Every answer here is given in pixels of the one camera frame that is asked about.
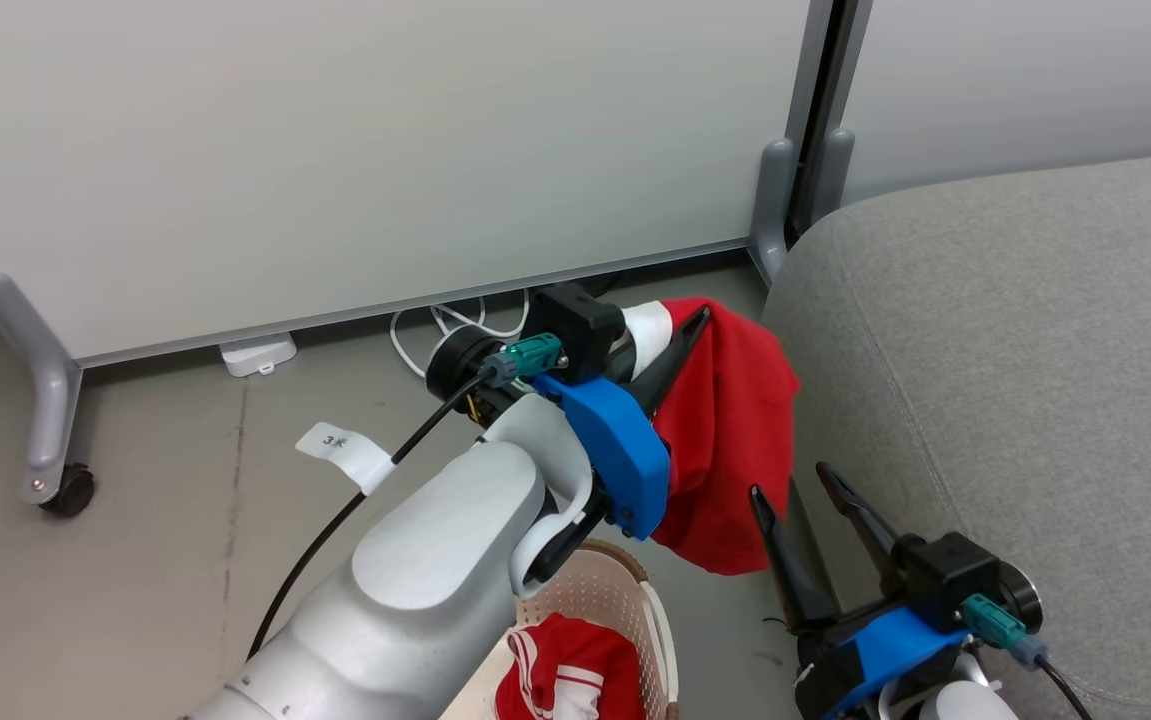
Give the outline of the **large white partition panel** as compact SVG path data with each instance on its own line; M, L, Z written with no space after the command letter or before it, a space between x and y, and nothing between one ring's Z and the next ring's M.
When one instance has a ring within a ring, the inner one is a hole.
M0 0L0 273L77 359L740 240L809 0Z

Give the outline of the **plain red garment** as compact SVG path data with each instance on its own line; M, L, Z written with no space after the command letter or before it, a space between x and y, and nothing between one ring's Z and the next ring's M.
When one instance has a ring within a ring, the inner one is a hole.
M709 309L709 323L653 427L671 450L670 488L654 542L709 573L767 569L749 493L785 510L793 474L799 382L779 338L712 299L666 299L676 331Z

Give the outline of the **cream perforated laundry basket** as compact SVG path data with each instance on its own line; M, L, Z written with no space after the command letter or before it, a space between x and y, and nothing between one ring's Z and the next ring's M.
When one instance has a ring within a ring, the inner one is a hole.
M542 623L555 612L619 631L640 654L645 720L677 720L674 638L658 593L633 556L611 543L585 541L542 592L514 605L516 621L506 633ZM441 720L494 720L494 692L514 664L506 648L506 633Z

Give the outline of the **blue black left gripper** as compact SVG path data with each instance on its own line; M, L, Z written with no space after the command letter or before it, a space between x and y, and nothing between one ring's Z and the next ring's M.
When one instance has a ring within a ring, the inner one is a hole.
M630 347L635 351L630 381L597 378L562 386L544 378L534 380L533 386L561 406L601 475L612 503L612 523L628 537L645 541L665 516L670 487L670 455L651 419L698 346L711 309L700 305L679 329L660 301L628 307L624 314Z

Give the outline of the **grey fabric sofa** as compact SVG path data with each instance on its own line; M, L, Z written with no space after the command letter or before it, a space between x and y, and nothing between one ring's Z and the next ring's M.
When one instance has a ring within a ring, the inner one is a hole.
M844 608L881 575L816 465L899 533L1032 580L1096 720L1151 719L1151 158L913 187L821 220L762 322L794 487Z

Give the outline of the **black caster wheel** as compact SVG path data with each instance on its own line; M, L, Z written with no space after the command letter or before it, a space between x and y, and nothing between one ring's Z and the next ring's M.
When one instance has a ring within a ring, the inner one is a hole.
M58 492L41 503L41 510L60 519L71 519L81 515L96 496L96 477L89 466L82 462L66 465L60 477Z

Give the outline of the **narrow white partition panel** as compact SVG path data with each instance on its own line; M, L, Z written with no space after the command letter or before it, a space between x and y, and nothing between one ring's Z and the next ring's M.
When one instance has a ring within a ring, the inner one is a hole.
M872 0L843 201L1151 156L1151 0Z

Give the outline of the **red and white garment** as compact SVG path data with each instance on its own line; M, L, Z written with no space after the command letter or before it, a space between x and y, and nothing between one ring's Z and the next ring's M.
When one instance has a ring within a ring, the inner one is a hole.
M555 612L505 643L514 664L494 691L494 720L645 720L640 654L619 631Z

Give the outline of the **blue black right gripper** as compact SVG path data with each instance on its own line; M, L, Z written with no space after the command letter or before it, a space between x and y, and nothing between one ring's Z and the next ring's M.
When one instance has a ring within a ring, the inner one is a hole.
M817 477L878 570L882 597L908 600L907 556L927 539L895 533L830 462L817 464ZM799 642L795 705L802 720L843 720L854 712L885 717L898 702L971 680L959 602L887 602L843 616L761 487L750 488L750 510L782 620Z

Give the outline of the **grey partition leg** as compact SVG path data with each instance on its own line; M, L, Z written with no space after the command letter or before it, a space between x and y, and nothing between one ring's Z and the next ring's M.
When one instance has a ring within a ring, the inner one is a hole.
M26 443L23 500L40 507L58 492L81 396L83 370L9 275L0 273L0 332L28 365L35 419Z

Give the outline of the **white power adapter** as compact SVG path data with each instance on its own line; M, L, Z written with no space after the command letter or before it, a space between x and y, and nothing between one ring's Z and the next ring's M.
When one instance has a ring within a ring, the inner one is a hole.
M235 378L249 375L269 375L279 365L296 357L297 347L291 334L265 334L250 340L233 340L218 345L220 359Z

